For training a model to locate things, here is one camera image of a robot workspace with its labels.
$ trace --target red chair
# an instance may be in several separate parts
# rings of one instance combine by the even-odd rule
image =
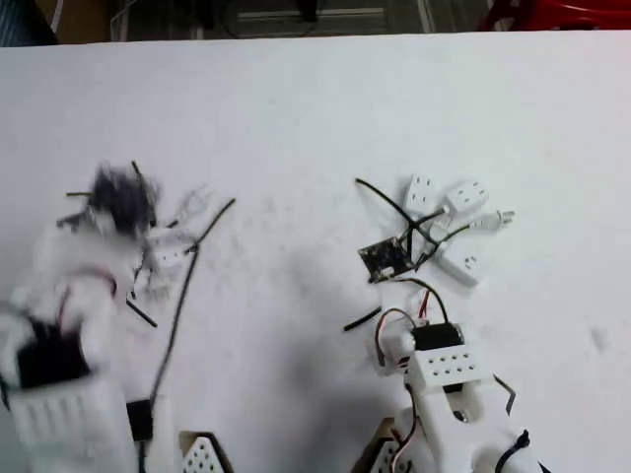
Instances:
[[[631,0],[496,0],[479,27],[490,32],[513,19],[511,31],[631,30]]]

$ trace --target black component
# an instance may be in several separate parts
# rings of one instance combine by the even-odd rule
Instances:
[[[412,329],[416,350],[436,350],[463,345],[458,329],[450,323],[437,323]]]
[[[134,441],[151,440],[154,436],[154,417],[149,399],[127,403],[127,417]]]
[[[145,322],[147,322],[149,325],[151,325],[152,327],[156,328],[158,326],[158,324],[156,323],[156,321],[151,318],[149,315],[147,315],[145,312],[143,312],[140,307],[138,307],[138,305],[134,304],[132,301],[127,300],[125,301],[125,303],[127,304],[127,306],[129,308],[131,308],[134,312],[136,312],[140,318],[142,318]]]
[[[136,237],[155,221],[155,199],[150,195],[142,174],[131,177],[125,172],[100,169],[88,207],[111,214],[116,230]]]
[[[358,251],[371,273],[370,283],[385,281],[414,267],[398,238],[389,238]]]
[[[496,374],[493,374],[493,377],[495,378],[495,381],[504,389],[506,389],[506,391],[510,394],[509,400],[506,403],[506,413],[510,416],[511,411],[513,410],[513,404],[515,404],[515,398],[517,397],[517,392],[515,392],[515,389],[509,386],[506,383],[506,381],[502,380],[501,377],[497,376]]]
[[[0,398],[2,399],[2,403],[7,410],[11,410],[9,407],[9,386],[7,386],[7,381],[4,380],[4,377],[0,374]]]
[[[20,386],[23,389],[70,381],[90,374],[79,334],[61,336],[51,330],[18,351]]]
[[[504,465],[507,461],[513,456],[516,452],[521,450],[522,448],[526,448],[530,445],[530,437],[528,436],[528,431],[523,431],[522,434],[517,438],[515,444],[511,446],[508,450],[506,450],[500,459],[497,461],[497,465],[495,465],[495,473],[501,473]]]
[[[469,422],[466,417],[464,417],[464,413],[462,411],[454,411],[454,417],[461,422]]]
[[[364,315],[363,317],[358,318],[357,320],[349,323],[348,325],[344,325],[343,330],[345,332],[348,332],[349,330],[352,330],[355,327],[359,327],[362,323],[368,322],[371,318],[373,318],[375,315],[377,315],[381,311],[382,311],[382,307],[379,305],[378,307],[375,307],[373,310],[368,312],[368,314]]]

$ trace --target white table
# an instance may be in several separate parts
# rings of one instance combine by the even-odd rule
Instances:
[[[421,276],[494,355],[551,471],[627,471],[630,48],[599,32],[0,50],[0,294],[99,162],[138,160],[166,207],[209,182],[238,202],[184,309],[178,424],[216,433],[238,472],[348,471],[409,402],[370,366],[371,329],[340,331],[378,301],[357,248],[401,228],[353,177],[397,195],[413,171],[478,176],[490,209],[518,212],[494,270],[473,291]],[[147,389],[171,310],[131,335]]]

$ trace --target cable connector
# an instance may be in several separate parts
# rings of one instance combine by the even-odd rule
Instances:
[[[493,214],[486,214],[469,223],[469,228],[473,230],[489,230],[496,231],[502,227],[506,227],[513,221],[515,212],[512,210],[507,212],[497,211]]]

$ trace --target white connector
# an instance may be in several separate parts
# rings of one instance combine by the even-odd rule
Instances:
[[[496,231],[502,227],[506,227],[513,221],[515,212],[512,210],[507,212],[497,211],[493,214],[485,214],[469,223],[471,229]]]
[[[403,208],[410,214],[425,217],[436,210],[436,181],[427,175],[413,174]]]
[[[474,241],[455,238],[437,251],[438,264],[466,286],[475,286],[486,274],[485,257]]]
[[[445,196],[453,215],[473,212],[482,207],[488,198],[488,191],[477,180],[467,180]]]

